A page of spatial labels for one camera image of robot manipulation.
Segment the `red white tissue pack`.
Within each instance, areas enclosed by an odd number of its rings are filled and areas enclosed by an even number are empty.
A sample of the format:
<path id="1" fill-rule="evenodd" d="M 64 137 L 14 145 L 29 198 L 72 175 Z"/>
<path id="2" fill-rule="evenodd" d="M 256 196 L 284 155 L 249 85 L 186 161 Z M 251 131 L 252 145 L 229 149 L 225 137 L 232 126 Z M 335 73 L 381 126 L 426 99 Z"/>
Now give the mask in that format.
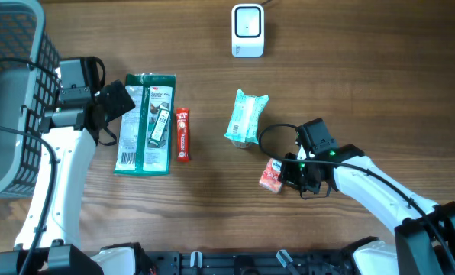
<path id="1" fill-rule="evenodd" d="M 280 193 L 282 182 L 279 180 L 282 163 L 271 158 L 259 180 L 259 185 L 273 193 Z"/>

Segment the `green white gloves package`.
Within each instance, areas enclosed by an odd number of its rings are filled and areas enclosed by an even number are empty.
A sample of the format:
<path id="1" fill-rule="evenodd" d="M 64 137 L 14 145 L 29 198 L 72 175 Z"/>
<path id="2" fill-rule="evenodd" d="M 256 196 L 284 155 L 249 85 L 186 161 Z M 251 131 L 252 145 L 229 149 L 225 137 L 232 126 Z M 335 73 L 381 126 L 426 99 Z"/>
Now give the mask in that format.
<path id="1" fill-rule="evenodd" d="M 169 174 L 176 77 L 128 74 L 125 88 L 135 107 L 121 116 L 115 174 Z"/>

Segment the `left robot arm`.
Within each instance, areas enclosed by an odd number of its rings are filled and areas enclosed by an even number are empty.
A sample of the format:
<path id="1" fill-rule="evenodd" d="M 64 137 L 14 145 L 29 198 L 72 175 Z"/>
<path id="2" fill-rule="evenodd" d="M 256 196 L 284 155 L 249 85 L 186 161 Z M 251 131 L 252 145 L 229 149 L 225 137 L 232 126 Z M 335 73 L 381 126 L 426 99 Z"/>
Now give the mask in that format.
<path id="1" fill-rule="evenodd" d="M 12 251 L 0 252 L 0 274 L 136 274 L 139 244 L 116 244 L 89 256 L 80 249 L 79 215 L 86 174 L 99 134 L 134 108 L 124 85 L 105 84 L 98 57 L 60 61 L 60 86 L 45 108 L 34 140 L 40 166 L 27 219 Z"/>

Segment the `teal wet wipes pack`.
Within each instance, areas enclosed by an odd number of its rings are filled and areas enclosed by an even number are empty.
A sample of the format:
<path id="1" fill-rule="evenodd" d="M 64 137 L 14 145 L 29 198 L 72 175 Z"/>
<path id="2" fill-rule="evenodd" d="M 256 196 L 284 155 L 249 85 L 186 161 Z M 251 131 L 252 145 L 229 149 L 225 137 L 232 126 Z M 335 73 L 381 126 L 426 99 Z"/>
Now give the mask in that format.
<path id="1" fill-rule="evenodd" d="M 268 101 L 268 95 L 246 95 L 242 89 L 238 89 L 234 109 L 224 136 L 230 141 L 258 144 L 259 118 Z"/>

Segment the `red coffee stick sachet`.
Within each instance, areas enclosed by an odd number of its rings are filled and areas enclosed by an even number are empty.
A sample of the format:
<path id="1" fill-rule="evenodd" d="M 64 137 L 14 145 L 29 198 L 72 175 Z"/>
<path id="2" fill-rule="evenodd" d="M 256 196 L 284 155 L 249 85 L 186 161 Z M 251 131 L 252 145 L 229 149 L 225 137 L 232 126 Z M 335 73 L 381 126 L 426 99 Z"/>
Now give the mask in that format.
<path id="1" fill-rule="evenodd" d="M 189 162 L 189 109 L 176 110 L 177 160 Z"/>

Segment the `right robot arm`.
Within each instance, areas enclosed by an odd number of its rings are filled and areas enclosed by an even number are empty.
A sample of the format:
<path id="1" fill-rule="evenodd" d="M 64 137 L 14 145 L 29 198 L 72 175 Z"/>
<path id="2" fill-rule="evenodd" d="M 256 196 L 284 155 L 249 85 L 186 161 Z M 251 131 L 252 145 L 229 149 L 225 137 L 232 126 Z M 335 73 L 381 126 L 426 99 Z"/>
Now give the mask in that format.
<path id="1" fill-rule="evenodd" d="M 281 180 L 300 193 L 322 183 L 360 203 L 393 233 L 393 245 L 369 238 L 350 252 L 360 274 L 455 274 L 455 202 L 426 199 L 386 175 L 352 144 L 338 146 L 320 118 L 296 126 L 297 154 Z"/>

